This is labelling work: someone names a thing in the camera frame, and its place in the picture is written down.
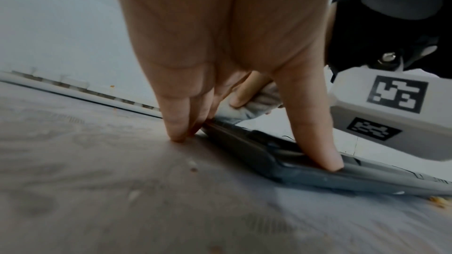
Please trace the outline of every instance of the gray cloth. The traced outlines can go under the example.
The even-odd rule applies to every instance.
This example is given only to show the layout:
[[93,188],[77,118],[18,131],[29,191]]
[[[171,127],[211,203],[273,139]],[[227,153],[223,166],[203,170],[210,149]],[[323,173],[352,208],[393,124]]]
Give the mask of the gray cloth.
[[278,87],[274,82],[266,85],[247,104],[237,109],[229,105],[234,94],[235,92],[232,92],[220,103],[215,119],[230,124],[238,124],[244,120],[264,115],[282,104]]

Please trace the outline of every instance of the qr-like tag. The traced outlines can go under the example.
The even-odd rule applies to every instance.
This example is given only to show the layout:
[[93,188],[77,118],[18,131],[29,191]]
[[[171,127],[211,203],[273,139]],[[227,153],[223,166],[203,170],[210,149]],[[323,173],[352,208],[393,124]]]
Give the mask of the qr-like tag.
[[428,82],[377,76],[367,102],[420,113]]
[[394,137],[401,132],[400,129],[375,123],[370,120],[356,117],[352,123],[347,127],[348,130],[352,130],[369,137],[386,141],[387,139]]

